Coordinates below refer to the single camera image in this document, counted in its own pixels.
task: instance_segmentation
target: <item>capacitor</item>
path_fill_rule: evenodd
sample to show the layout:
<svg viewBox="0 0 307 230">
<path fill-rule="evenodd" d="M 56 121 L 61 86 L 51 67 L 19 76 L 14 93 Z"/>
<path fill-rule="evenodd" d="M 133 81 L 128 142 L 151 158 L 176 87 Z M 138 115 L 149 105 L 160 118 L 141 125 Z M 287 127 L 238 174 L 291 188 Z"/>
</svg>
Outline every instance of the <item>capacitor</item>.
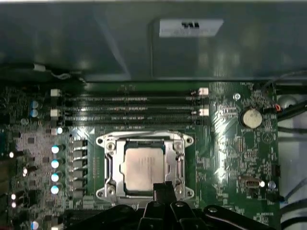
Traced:
<svg viewBox="0 0 307 230">
<path fill-rule="evenodd" d="M 57 183 L 56 185 L 51 187 L 51 193 L 56 195 L 59 193 L 59 191 L 63 188 L 63 184 L 62 183 Z"/>
<path fill-rule="evenodd" d="M 275 189 L 276 188 L 276 183 L 274 181 L 269 181 L 268 182 L 268 188 L 269 189 Z"/>
<path fill-rule="evenodd" d="M 21 124 L 22 126 L 28 125 L 28 124 L 29 124 L 29 119 L 28 119 L 28 118 L 22 118 L 22 119 L 20 120 L 20 124 Z"/>
<path fill-rule="evenodd" d="M 57 169 L 59 166 L 63 165 L 65 163 L 64 159 L 58 158 L 58 159 L 54 159 L 51 162 L 51 167 L 54 169 Z"/>
<path fill-rule="evenodd" d="M 23 174 L 27 175 L 31 172 L 34 172 L 37 170 L 37 167 L 36 166 L 28 166 L 28 167 L 24 167 L 23 168 Z"/>
<path fill-rule="evenodd" d="M 65 127 L 57 127 L 57 134 L 62 134 L 68 132 L 68 129 Z"/>
<path fill-rule="evenodd" d="M 262 114 L 255 108 L 248 108 L 239 115 L 239 122 L 247 128 L 258 128 L 262 120 Z"/>
<path fill-rule="evenodd" d="M 11 199 L 12 199 L 12 200 L 16 200 L 16 199 L 18 200 L 18 199 L 22 198 L 23 195 L 24 195 L 24 191 L 21 190 L 21 191 L 12 193 L 12 194 L 11 194 Z"/>
<path fill-rule="evenodd" d="M 24 151 L 11 151 L 9 153 L 10 158 L 22 157 L 24 155 Z"/>
<path fill-rule="evenodd" d="M 31 101 L 30 106 L 32 109 L 40 109 L 43 105 L 36 100 Z"/>
<path fill-rule="evenodd" d="M 37 109 L 32 109 L 30 116 L 34 118 L 40 118 L 42 116 L 42 112 L 38 111 Z"/>
<path fill-rule="evenodd" d="M 41 218 L 37 218 L 36 220 L 31 221 L 31 229 L 37 230 L 38 228 L 43 227 L 43 221 Z"/>
<path fill-rule="evenodd" d="M 14 200 L 14 201 L 12 202 L 12 208 L 16 208 L 16 207 L 22 205 L 22 204 L 24 203 L 24 201 L 25 201 L 25 198 L 24 198 L 24 197 L 21 197 L 21 198 L 19 198 L 19 199 Z"/>
<path fill-rule="evenodd" d="M 51 152 L 57 154 L 60 151 L 65 150 L 65 145 L 54 145 L 51 147 Z"/>
<path fill-rule="evenodd" d="M 51 180 L 53 182 L 58 182 L 63 177 L 63 173 L 61 171 L 57 171 L 56 173 L 51 175 Z"/>
</svg>

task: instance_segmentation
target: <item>motherboard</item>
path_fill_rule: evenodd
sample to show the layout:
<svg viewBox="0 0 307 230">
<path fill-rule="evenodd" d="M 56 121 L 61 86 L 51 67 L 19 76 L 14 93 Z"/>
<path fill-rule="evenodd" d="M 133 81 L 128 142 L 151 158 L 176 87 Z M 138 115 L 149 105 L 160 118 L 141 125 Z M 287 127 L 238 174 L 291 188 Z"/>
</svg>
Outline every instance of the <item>motherboard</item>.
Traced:
<svg viewBox="0 0 307 230">
<path fill-rule="evenodd" d="M 279 228 L 276 114 L 259 82 L 0 87 L 1 223 L 64 229 L 116 204 L 144 207 L 172 181 Z M 267 95 L 276 100 L 274 87 Z"/>
</svg>

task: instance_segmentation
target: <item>grey metal panel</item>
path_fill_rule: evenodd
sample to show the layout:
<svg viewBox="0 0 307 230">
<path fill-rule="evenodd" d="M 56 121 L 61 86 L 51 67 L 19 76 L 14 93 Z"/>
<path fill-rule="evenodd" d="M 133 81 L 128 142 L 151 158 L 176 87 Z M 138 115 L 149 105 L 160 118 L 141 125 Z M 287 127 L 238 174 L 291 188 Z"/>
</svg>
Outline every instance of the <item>grey metal panel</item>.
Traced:
<svg viewBox="0 0 307 230">
<path fill-rule="evenodd" d="M 304 2 L 2 3 L 0 62 L 89 80 L 246 80 L 306 66 Z M 215 18 L 212 38 L 159 38 L 161 18 Z"/>
</svg>

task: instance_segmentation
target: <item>cpu socket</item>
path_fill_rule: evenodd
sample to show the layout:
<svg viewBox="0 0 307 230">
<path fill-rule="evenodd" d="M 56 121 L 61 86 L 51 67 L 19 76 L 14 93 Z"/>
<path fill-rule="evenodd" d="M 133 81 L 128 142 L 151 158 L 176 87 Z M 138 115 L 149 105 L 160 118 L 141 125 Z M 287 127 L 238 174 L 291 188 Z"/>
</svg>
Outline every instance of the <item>cpu socket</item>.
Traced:
<svg viewBox="0 0 307 230">
<path fill-rule="evenodd" d="M 185 187 L 185 148 L 193 138 L 176 131 L 122 131 L 97 137 L 105 151 L 105 186 L 98 199 L 131 204 L 152 200 L 153 184 L 171 181 L 177 200 L 194 197 Z"/>
</svg>

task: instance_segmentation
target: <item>sticker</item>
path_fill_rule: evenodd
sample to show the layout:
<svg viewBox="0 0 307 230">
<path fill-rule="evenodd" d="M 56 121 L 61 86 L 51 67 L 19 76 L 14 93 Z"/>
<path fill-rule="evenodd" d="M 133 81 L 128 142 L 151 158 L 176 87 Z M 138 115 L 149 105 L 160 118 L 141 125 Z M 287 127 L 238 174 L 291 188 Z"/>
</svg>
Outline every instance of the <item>sticker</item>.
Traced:
<svg viewBox="0 0 307 230">
<path fill-rule="evenodd" d="M 222 19 L 162 19 L 160 37 L 213 37 L 223 24 Z"/>
</svg>

